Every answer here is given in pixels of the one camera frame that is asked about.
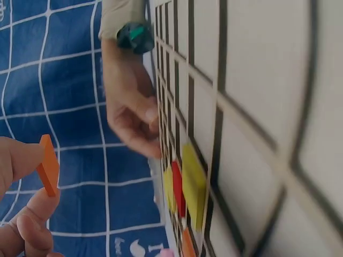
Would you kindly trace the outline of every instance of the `fingernail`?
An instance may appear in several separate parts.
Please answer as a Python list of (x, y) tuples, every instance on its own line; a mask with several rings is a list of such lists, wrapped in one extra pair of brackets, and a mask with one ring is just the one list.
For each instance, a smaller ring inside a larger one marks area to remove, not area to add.
[(149, 122), (153, 122), (158, 116), (157, 108), (148, 109), (145, 113), (145, 117)]

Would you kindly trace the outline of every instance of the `orange block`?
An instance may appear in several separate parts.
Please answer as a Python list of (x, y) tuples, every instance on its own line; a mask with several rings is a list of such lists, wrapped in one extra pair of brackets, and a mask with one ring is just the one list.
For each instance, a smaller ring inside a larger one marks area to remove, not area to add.
[(49, 135), (43, 135), (39, 144), (44, 147), (44, 160), (37, 167), (37, 172), (48, 196), (54, 197), (57, 194), (57, 182), (59, 164), (55, 155), (54, 146)]
[(196, 257), (188, 228), (182, 232), (182, 253), (184, 257)]

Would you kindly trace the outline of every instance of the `red tile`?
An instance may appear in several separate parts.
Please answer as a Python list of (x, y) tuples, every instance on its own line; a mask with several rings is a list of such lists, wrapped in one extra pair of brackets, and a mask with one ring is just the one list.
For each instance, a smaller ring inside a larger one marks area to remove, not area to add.
[(182, 192), (182, 176), (176, 161), (171, 163), (173, 170), (173, 189), (177, 204), (177, 210), (181, 217), (185, 216), (185, 199)]

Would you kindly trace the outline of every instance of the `hand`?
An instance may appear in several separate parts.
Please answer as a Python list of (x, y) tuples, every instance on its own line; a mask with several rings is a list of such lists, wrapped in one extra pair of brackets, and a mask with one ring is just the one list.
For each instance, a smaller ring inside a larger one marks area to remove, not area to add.
[(102, 59), (109, 126), (129, 148), (160, 158), (158, 109), (140, 57), (103, 39)]
[[(44, 149), (0, 138), (0, 201), (11, 184), (32, 173), (44, 158)], [(53, 250), (53, 237), (45, 223), (59, 203), (59, 194), (50, 198), (39, 190), (8, 224), (0, 228), (0, 257), (62, 257)]]

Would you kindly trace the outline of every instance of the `pink object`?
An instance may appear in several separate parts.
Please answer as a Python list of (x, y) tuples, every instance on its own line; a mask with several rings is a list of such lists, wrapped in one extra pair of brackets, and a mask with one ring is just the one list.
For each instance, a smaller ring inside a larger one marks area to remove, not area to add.
[(174, 252), (171, 249), (162, 249), (160, 257), (174, 257)]

